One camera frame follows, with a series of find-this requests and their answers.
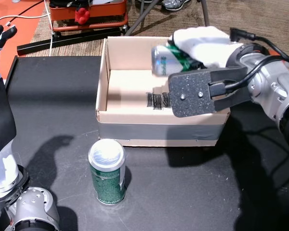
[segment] white glove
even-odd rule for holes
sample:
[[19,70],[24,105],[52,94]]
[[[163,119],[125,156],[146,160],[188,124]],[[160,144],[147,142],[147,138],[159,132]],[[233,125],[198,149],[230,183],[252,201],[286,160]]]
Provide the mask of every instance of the white glove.
[[226,67],[229,56],[243,45],[231,43],[229,35],[213,26],[177,30],[170,37],[174,44],[207,68]]

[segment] gray duct tape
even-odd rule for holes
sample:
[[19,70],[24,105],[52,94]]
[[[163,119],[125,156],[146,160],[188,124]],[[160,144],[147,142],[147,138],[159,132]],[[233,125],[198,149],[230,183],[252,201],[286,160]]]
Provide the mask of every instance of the gray duct tape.
[[101,139],[118,140],[203,140],[219,138],[221,125],[109,124],[99,123]]

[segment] black metal bar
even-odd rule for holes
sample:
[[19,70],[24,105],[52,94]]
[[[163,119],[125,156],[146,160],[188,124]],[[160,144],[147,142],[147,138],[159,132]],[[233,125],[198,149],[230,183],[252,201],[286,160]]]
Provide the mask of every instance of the black metal bar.
[[150,3],[150,5],[146,8],[146,10],[139,16],[139,18],[134,22],[134,24],[130,27],[130,29],[125,33],[124,36],[130,36],[131,33],[136,29],[136,27],[144,20],[144,18],[147,16],[148,13],[150,13],[150,10],[155,7],[156,4],[158,4],[160,0],[153,0],[153,2]]
[[[79,33],[75,35],[65,35],[65,36],[60,36],[58,38],[53,38],[53,48],[71,45],[71,44],[80,43],[80,42],[97,40],[97,39],[104,39],[104,38],[107,38],[108,36],[120,36],[120,35],[121,35],[121,31],[119,28],[97,30],[97,31],[91,31],[91,32],[86,32],[86,33]],[[50,41],[51,40],[48,39],[48,40],[43,40],[39,42],[33,42],[33,43],[17,46],[17,54],[25,55],[25,54],[49,49]]]
[[145,0],[141,0],[141,5],[140,5],[140,16],[143,14],[144,12],[144,6],[145,6]]
[[202,11],[203,11],[204,25],[210,26],[207,0],[201,0],[201,5],[202,5]]

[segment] orange mat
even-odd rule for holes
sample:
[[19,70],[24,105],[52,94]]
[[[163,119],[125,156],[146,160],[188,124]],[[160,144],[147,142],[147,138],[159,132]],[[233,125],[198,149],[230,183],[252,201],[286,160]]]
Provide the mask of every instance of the orange mat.
[[[13,3],[12,0],[0,0],[0,17],[6,15],[17,15],[23,10],[29,8],[39,0],[21,0],[18,3]],[[44,3],[31,8],[23,14],[23,16],[39,16],[45,8]],[[0,20],[0,25],[5,25],[12,18],[4,18]],[[16,48],[19,45],[29,43],[34,35],[39,19],[22,19],[17,18],[12,22],[12,25],[16,25],[17,34],[8,40],[3,50],[0,52],[0,74],[3,78],[6,78],[14,56],[17,55]]]

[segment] shoe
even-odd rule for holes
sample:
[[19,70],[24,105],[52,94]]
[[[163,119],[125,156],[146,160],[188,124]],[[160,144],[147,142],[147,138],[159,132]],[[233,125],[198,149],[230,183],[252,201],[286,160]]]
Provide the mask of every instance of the shoe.
[[189,0],[164,0],[162,6],[169,11],[178,11],[183,7],[184,3],[188,1]]
[[153,2],[153,0],[144,0],[145,1],[145,3],[151,3],[151,2]]

